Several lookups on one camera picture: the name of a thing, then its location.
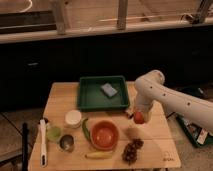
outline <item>lime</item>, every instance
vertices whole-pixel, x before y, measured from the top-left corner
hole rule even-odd
[[[51,127],[47,130],[47,139],[52,142],[58,142],[61,137],[61,129],[57,126]]]

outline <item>cucumber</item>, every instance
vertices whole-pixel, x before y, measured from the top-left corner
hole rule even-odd
[[[89,132],[89,130],[87,129],[87,125],[86,125],[87,121],[88,121],[88,118],[86,118],[86,119],[83,120],[83,122],[82,122],[82,131],[83,131],[83,133],[84,133],[85,138],[86,138],[88,141],[91,141],[91,139],[90,139],[90,132]]]

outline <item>metal cup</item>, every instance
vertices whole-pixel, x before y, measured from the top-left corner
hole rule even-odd
[[[72,135],[66,134],[59,140],[59,146],[63,151],[72,152],[74,149],[74,138]]]

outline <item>banana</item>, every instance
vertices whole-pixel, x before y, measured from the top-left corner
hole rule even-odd
[[[113,151],[95,151],[85,155],[86,158],[90,159],[106,159],[110,158],[113,154]]]

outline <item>cup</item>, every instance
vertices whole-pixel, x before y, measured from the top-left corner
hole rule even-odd
[[[65,134],[59,140],[59,147],[66,152],[72,152],[74,149],[74,138],[72,135]]]
[[[81,125],[82,114],[78,110],[71,110],[65,115],[66,127],[78,128]]]
[[[49,141],[57,143],[61,137],[61,128],[52,126],[47,130],[46,135]]]

